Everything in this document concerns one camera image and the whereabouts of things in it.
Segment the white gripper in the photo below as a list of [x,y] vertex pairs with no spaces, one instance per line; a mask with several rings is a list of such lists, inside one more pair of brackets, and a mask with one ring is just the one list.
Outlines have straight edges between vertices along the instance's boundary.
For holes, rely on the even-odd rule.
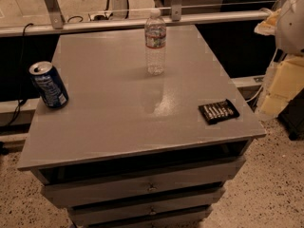
[[261,117],[277,117],[304,88],[304,0],[286,0],[281,10],[261,9],[268,17],[258,23],[254,33],[275,35],[276,47],[288,56],[271,62],[266,70],[262,92],[257,101]]

